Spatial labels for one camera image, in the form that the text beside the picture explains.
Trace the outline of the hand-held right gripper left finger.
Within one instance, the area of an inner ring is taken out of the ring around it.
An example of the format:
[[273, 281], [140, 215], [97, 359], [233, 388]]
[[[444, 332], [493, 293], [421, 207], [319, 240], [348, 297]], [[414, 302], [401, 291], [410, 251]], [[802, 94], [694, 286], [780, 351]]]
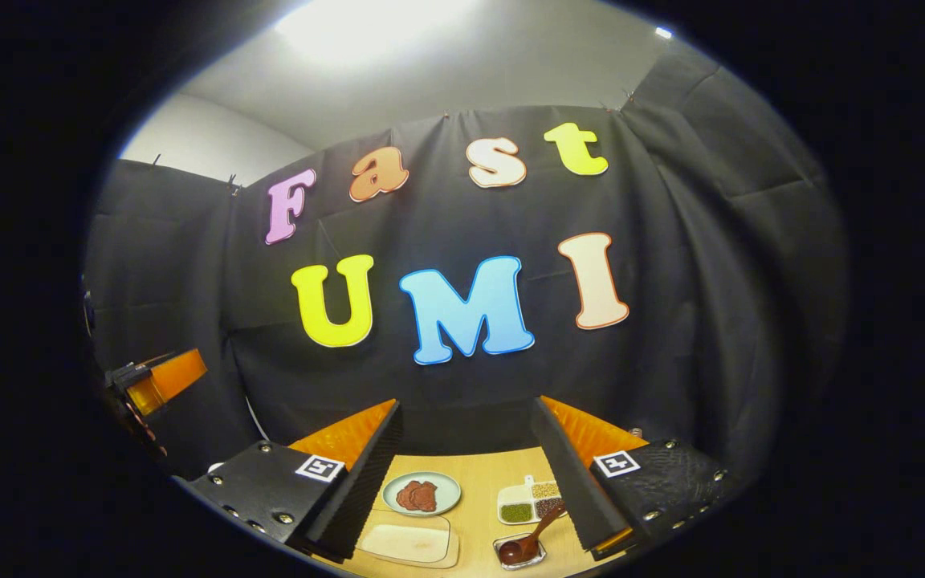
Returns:
[[350, 559], [404, 433], [395, 399], [292, 444], [259, 440], [177, 483], [264, 540], [334, 563]]

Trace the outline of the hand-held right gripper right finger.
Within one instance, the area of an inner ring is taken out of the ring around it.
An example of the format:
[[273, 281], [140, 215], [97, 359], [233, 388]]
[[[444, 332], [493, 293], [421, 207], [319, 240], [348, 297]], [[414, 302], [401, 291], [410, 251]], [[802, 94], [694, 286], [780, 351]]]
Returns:
[[647, 442], [547, 396], [533, 400], [530, 428], [595, 560], [643, 555], [730, 500], [729, 468], [678, 439]]

